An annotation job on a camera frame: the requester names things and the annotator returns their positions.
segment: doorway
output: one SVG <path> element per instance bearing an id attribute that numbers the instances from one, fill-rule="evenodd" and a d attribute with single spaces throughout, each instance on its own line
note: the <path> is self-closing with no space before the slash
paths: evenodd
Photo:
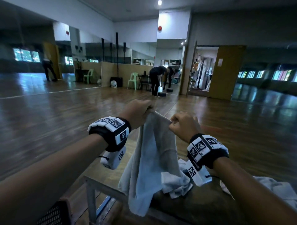
<path id="1" fill-rule="evenodd" d="M 208 96 L 218 46 L 196 46 L 191 70 L 189 95 Z"/>

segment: wooden floor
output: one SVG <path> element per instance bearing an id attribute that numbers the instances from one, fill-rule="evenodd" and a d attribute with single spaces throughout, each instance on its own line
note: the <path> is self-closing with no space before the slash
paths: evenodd
<path id="1" fill-rule="evenodd" d="M 85 137 L 90 123 L 116 115 L 132 99 L 152 99 L 156 111 L 168 118 L 179 111 L 196 115 L 204 132 L 224 143 L 230 158 L 252 175 L 287 181 L 297 190 L 294 96 L 245 85 L 236 87 L 236 101 L 175 95 L 157 99 L 148 91 L 125 88 L 71 90 L 67 82 L 40 83 L 39 77 L 32 76 L 31 85 L 22 85 L 29 82 L 27 74 L 9 78 L 2 74 L 0 78 L 6 81 L 1 82 L 0 89 L 0 180 Z M 178 155 L 186 158 L 184 149 L 179 149 Z M 70 197 L 81 185 L 78 180 L 65 195 Z"/>

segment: table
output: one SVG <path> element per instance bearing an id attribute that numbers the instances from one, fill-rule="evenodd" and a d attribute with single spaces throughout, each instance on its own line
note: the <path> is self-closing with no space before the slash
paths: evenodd
<path id="1" fill-rule="evenodd" d="M 139 90 L 142 90 L 143 89 L 143 85 L 149 85 L 150 83 L 149 83 L 149 79 L 150 79 L 150 76 L 149 75 L 140 75 L 140 74 L 138 74 L 138 78 L 139 78 L 139 81 L 140 81 L 140 83 L 139 83 L 139 85 L 138 85 L 138 89 Z"/>
<path id="2" fill-rule="evenodd" d="M 117 187 L 135 147 L 136 141 L 128 139 L 127 151 L 116 170 L 105 168 L 100 164 L 100 159 L 97 159 L 86 171 L 85 180 L 91 224 L 96 224 L 97 215 L 104 207 L 101 205 L 96 210 L 95 190 L 128 204 L 128 197 Z M 156 193 L 147 214 L 171 225 L 247 224 L 232 197 L 223 193 L 217 178 L 213 178 L 212 182 L 202 187 L 194 186 L 187 195 L 176 199 L 171 199 L 162 191 Z"/>
<path id="3" fill-rule="evenodd" d="M 88 69 L 75 69 L 75 81 L 83 82 L 83 76 L 87 75 L 89 72 Z"/>

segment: wrist strap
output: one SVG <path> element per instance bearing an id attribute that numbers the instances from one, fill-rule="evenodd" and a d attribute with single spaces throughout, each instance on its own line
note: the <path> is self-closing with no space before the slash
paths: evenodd
<path id="1" fill-rule="evenodd" d="M 196 134 L 190 140 L 187 148 L 187 157 L 196 170 L 199 171 L 203 165 L 213 169 L 213 163 L 220 157 L 229 157 L 228 149 L 216 138 L 210 135 Z"/>
<path id="2" fill-rule="evenodd" d="M 129 133 L 131 132 L 130 123 L 121 117 L 104 117 L 89 125 L 89 134 L 98 134 L 108 143 L 106 151 L 116 152 L 121 150 Z"/>

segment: person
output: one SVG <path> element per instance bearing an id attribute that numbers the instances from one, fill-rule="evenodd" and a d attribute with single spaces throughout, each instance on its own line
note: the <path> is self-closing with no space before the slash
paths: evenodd
<path id="1" fill-rule="evenodd" d="M 153 67 L 150 72 L 149 72 L 149 76 L 151 78 L 151 94 L 154 96 L 157 96 L 158 93 L 158 88 L 160 86 L 159 83 L 159 75 L 162 74 L 167 74 L 170 72 L 169 68 L 166 68 L 164 66 L 157 66 L 157 67 Z"/>
<path id="2" fill-rule="evenodd" d="M 150 100 L 133 100 L 119 116 L 134 130 L 151 111 Z M 169 129 L 187 143 L 203 132 L 197 117 L 186 112 L 171 121 Z M 88 135 L 0 182 L 1 224 L 36 223 L 107 146 L 100 135 Z M 296 224 L 297 212 L 231 159 L 220 157 L 212 164 L 251 224 Z"/>
<path id="3" fill-rule="evenodd" d="M 163 90 L 166 89 L 166 84 L 167 84 L 167 78 L 169 79 L 169 85 L 168 88 L 171 88 L 171 81 L 172 81 L 172 75 L 176 74 L 178 71 L 176 69 L 173 69 L 172 67 L 168 67 L 170 69 L 170 72 L 165 75 L 165 82 L 164 82 L 164 88 Z"/>
<path id="4" fill-rule="evenodd" d="M 52 81 L 56 82 L 58 79 L 57 79 L 57 76 L 56 76 L 55 71 L 53 69 L 53 62 L 50 60 L 50 54 L 48 52 L 44 53 L 44 57 L 43 57 L 43 60 L 42 60 L 42 66 L 43 66 L 44 71 L 45 71 L 46 80 L 50 81 L 49 76 L 48 76 L 48 69 L 49 69 L 52 72 L 53 76 L 54 76 L 54 79 L 52 79 Z"/>

